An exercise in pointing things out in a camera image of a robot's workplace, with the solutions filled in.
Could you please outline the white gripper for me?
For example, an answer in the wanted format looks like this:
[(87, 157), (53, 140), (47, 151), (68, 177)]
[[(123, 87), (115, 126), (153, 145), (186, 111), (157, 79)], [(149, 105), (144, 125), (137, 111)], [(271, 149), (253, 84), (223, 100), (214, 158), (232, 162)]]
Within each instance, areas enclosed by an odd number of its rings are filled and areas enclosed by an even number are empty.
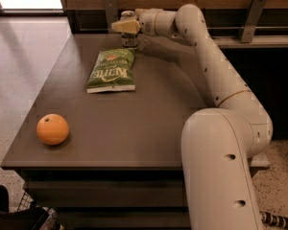
[(140, 30), (145, 35), (157, 36), (156, 20), (162, 9), (136, 9), (135, 15), (138, 18), (120, 20), (113, 22), (111, 28), (117, 33), (134, 34), (136, 35)]

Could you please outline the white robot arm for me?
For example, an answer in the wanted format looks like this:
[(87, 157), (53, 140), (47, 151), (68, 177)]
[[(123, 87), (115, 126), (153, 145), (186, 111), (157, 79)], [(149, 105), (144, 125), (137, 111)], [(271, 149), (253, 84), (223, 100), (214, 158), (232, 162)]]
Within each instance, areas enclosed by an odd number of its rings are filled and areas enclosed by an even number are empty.
[(137, 9), (115, 32), (180, 36), (193, 47), (215, 106), (195, 112), (182, 130), (181, 161), (192, 230), (264, 230), (248, 159), (271, 143), (265, 108), (211, 38), (202, 11)]

